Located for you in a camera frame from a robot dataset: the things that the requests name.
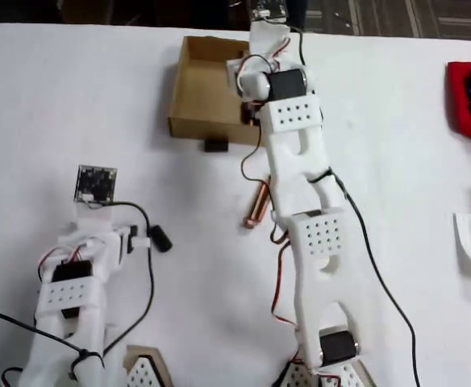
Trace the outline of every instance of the copper pipe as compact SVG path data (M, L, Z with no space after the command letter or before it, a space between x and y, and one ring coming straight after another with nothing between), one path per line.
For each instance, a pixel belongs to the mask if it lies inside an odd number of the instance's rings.
M268 205L270 202L268 189L269 181L270 177L268 178L267 185L264 182L261 182L259 190L257 191L257 195L253 201L252 207L250 208L250 212L248 213L248 216L244 218L243 226L245 228L254 228L257 224L262 222L262 219L266 215L266 210L268 209Z

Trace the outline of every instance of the circuit board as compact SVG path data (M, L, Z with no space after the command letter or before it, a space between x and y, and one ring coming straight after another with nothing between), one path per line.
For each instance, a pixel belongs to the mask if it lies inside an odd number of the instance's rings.
M286 0L248 0L250 20L274 20L287 18Z
M117 169L80 165L77 170L75 202L111 202L114 200Z

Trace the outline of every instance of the open cardboard box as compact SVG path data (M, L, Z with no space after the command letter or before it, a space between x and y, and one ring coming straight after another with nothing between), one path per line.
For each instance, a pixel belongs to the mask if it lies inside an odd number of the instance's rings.
M255 145L258 127L241 120L241 99L228 87L227 60L238 59L248 42L186 36L169 113L171 136L227 139Z

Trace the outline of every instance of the red fabric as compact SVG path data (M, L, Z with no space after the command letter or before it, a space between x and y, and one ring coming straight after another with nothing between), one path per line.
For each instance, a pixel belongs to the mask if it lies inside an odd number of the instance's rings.
M469 138L471 138L471 113L465 81L470 71L471 62L449 62L447 65L447 79L456 117L456 129Z

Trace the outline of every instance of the white table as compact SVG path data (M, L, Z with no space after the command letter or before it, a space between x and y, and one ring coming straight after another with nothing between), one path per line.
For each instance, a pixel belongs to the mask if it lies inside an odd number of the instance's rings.
M174 242L155 254L156 298L128 343L158 347L176 386L266 386L295 348L269 314L277 249L271 222L238 225L254 185L250 147L206 155L171 139L166 106L184 35L243 32L0 25L0 311L31 321L36 261L73 218L78 164L119 168L118 200L145 207ZM384 278L418 334L423 385L471 385L471 275L456 252L453 211L471 212L471 143L444 109L444 66L471 42L308 35L335 170L368 223ZM264 174L260 151L249 164ZM116 210L120 220L137 213ZM369 308L364 362L380 386L414 385L410 336L379 289L357 222L351 257ZM286 259L280 311L292 314ZM110 283L110 316L144 308L144 253ZM0 371L23 366L31 334L0 322Z

